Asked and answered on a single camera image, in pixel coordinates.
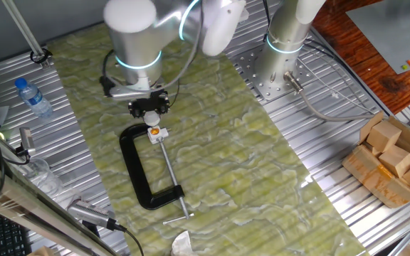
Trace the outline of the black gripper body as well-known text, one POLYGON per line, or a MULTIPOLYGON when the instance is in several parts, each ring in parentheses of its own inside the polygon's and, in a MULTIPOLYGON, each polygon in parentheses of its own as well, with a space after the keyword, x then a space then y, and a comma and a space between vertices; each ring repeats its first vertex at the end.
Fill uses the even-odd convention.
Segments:
POLYGON ((139 109, 162 109, 169 108, 169 94, 166 90, 152 92, 148 98, 137 99, 133 107, 139 109))

